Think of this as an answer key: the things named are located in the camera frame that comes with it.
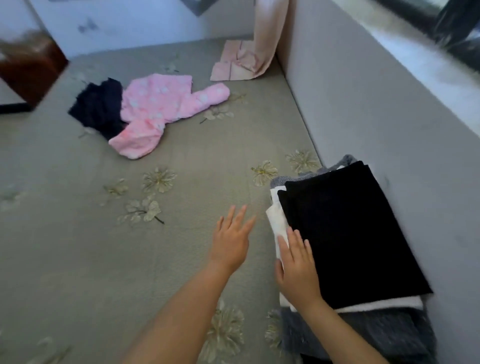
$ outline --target gray wall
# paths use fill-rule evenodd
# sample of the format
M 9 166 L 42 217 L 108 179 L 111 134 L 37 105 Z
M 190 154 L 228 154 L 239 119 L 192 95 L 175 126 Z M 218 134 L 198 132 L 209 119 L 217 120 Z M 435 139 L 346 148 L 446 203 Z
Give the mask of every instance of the gray wall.
M 278 55 L 322 161 L 372 167 L 435 291 L 440 363 L 480 363 L 480 139 L 330 0 L 290 6 Z

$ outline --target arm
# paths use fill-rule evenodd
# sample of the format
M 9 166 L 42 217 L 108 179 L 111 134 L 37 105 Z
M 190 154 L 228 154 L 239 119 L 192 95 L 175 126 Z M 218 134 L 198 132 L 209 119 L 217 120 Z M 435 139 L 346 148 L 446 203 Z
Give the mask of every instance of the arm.
M 276 262 L 276 280 L 281 292 L 300 312 L 335 364 L 388 364 L 379 352 L 323 300 L 308 240 L 287 230 L 288 247 L 279 236 L 282 262 Z
M 243 226 L 247 207 L 217 222 L 205 267 L 160 310 L 130 349 L 123 364 L 196 363 L 212 316 L 230 276 L 245 261 L 255 217 Z

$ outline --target finger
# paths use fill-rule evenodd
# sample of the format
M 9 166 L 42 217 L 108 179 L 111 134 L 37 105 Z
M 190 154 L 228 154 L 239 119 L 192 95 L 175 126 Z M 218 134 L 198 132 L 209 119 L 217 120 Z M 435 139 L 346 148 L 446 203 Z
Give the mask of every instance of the finger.
M 278 247 L 280 249 L 282 262 L 287 265 L 293 262 L 292 252 L 290 251 L 287 242 L 281 235 L 278 236 Z
M 299 243 L 299 248 L 300 248 L 301 255 L 302 255 L 303 258 L 307 259 L 307 251 L 305 250 L 305 245 L 303 244 L 303 239 L 301 238 L 300 230 L 296 229 L 294 231 L 294 233 L 295 233 L 295 236 L 297 237 L 297 241 Z
M 222 223 L 223 223 L 223 216 L 220 216 L 220 219 L 216 222 L 216 230 L 215 231 L 220 231 L 222 228 Z
M 275 280 L 279 286 L 283 284 L 283 266 L 280 259 L 275 261 Z
M 305 240 L 305 250 L 307 251 L 308 260 L 310 260 L 310 262 L 312 262 L 313 265 L 315 265 L 315 260 L 313 259 L 312 247 L 310 246 L 310 242 L 308 241 L 308 239 Z
M 228 229 L 232 224 L 233 214 L 235 214 L 235 205 L 230 206 L 230 210 L 228 210 L 227 217 L 222 225 L 223 230 Z
M 247 205 L 243 205 L 239 211 L 239 213 L 233 219 L 231 228 L 240 229 L 241 223 L 243 222 L 243 218 L 245 217 L 245 211 L 247 211 Z
M 300 244 L 297 241 L 297 236 L 293 232 L 292 228 L 289 226 L 287 228 L 287 236 L 288 236 L 288 246 L 290 247 L 290 251 L 292 252 L 293 260 L 299 260 L 302 258 Z
M 250 234 L 253 227 L 255 226 L 256 220 L 257 220 L 257 216 L 251 217 L 245 224 L 243 224 L 240 232 L 246 235 Z

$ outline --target beige cloth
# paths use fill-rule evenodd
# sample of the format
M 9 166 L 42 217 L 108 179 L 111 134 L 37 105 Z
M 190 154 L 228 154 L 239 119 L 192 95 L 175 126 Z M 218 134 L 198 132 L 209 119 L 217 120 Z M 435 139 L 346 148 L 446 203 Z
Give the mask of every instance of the beige cloth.
M 288 0 L 257 0 L 253 40 L 227 40 L 211 81 L 251 80 L 265 73 L 275 55 Z

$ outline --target white cloth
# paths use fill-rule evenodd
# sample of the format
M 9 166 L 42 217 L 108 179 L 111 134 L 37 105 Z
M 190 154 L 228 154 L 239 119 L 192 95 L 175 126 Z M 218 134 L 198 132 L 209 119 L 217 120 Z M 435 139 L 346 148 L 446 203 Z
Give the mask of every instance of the white cloth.
M 276 188 L 272 188 L 270 190 L 273 203 L 267 209 L 266 214 L 268 217 L 268 221 L 270 222 L 270 227 L 272 228 L 272 231 L 275 237 L 276 257 L 278 259 L 281 259 L 280 248 L 278 247 L 278 236 L 282 236 L 288 244 L 288 237 L 287 237 L 288 222 L 287 222 L 287 218 L 285 217 L 285 213 L 283 212 L 282 205 L 278 200 L 278 195 L 277 195 L 278 190 L 285 191 L 286 188 L 285 186 L 279 186 Z M 295 307 L 293 307 L 292 304 L 288 302 L 288 300 L 282 294 L 280 294 L 280 306 L 290 307 L 290 310 L 292 310 L 293 312 L 297 311 Z M 335 311 L 337 311 L 338 313 L 363 312 L 363 311 L 380 310 L 384 308 L 393 308 L 393 307 L 411 307 L 411 308 L 423 310 L 423 302 L 420 296 L 400 297 L 400 298 L 392 298 L 390 300 L 381 300 L 381 301 L 375 301 L 370 303 L 356 304 L 354 306 L 339 308 Z

